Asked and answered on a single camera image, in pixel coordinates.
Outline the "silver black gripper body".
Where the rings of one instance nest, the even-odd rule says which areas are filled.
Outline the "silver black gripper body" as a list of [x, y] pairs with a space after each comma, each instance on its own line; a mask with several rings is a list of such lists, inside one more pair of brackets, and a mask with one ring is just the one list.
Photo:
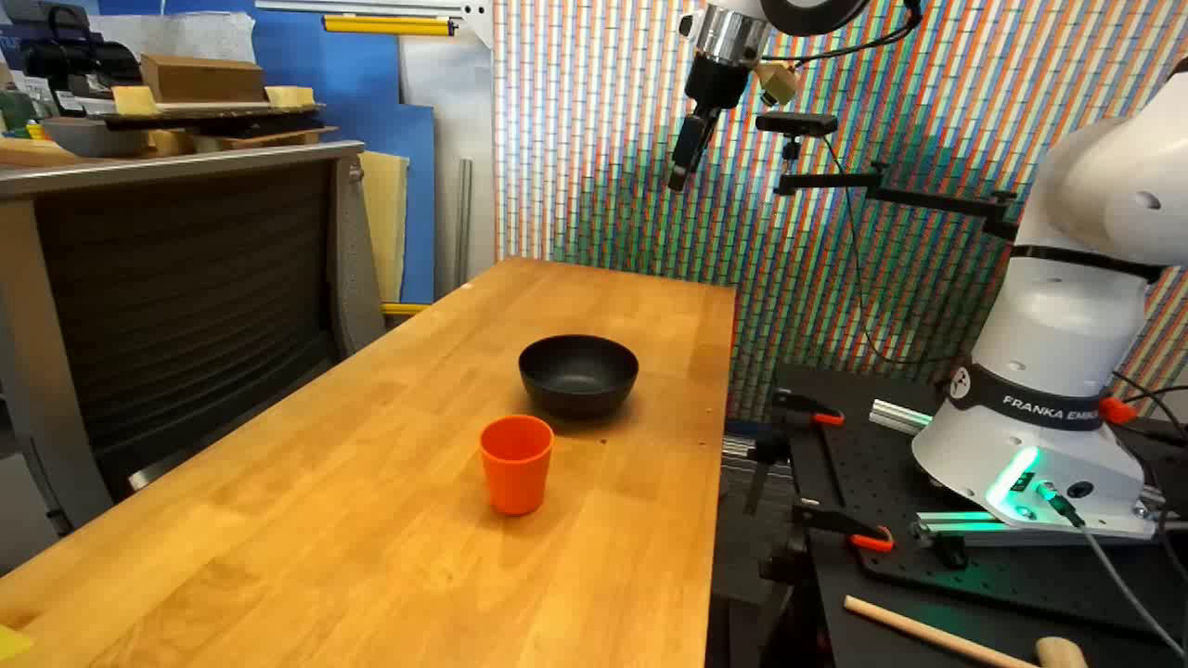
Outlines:
[[688, 29], [694, 45], [688, 96], [699, 119], [735, 109], [763, 43], [762, 0], [704, 0]]

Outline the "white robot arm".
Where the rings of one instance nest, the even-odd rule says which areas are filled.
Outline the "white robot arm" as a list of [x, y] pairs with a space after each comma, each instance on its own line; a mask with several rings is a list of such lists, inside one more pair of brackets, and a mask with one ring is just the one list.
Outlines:
[[1022, 531], [1146, 537], [1144, 463], [1102, 396], [1146, 326], [1146, 289], [1188, 265], [1188, 66], [1126, 119], [1070, 135], [1034, 166], [1006, 280], [918, 469]]

